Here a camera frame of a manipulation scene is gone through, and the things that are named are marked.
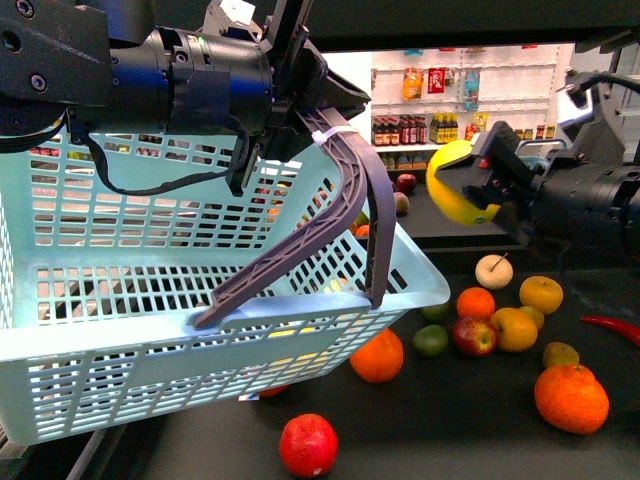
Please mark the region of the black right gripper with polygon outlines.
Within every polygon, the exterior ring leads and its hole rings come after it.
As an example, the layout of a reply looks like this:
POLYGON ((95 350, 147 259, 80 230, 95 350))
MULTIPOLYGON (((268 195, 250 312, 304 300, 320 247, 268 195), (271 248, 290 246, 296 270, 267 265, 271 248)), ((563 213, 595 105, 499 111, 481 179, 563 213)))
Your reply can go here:
POLYGON ((554 150, 518 157, 520 139, 504 121, 478 135, 477 171, 463 196, 521 245, 585 250, 639 248, 639 166, 598 164, 554 150))

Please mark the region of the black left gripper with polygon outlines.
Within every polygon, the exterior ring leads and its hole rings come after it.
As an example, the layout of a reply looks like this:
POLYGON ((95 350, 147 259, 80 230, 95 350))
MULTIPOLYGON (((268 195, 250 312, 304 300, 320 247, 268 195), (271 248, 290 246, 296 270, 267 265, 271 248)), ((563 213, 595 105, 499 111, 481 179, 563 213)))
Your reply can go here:
POLYGON ((287 162, 310 143, 301 116, 317 109, 336 109, 350 120, 363 113, 370 97, 330 69, 309 39, 306 27, 311 1, 278 1, 262 25, 253 21, 255 7, 247 1, 211 1, 202 31, 246 39, 266 55, 272 87, 267 94, 270 111, 258 133, 249 136, 245 150, 232 158, 241 166, 226 176, 230 191, 241 196, 257 159, 287 162))

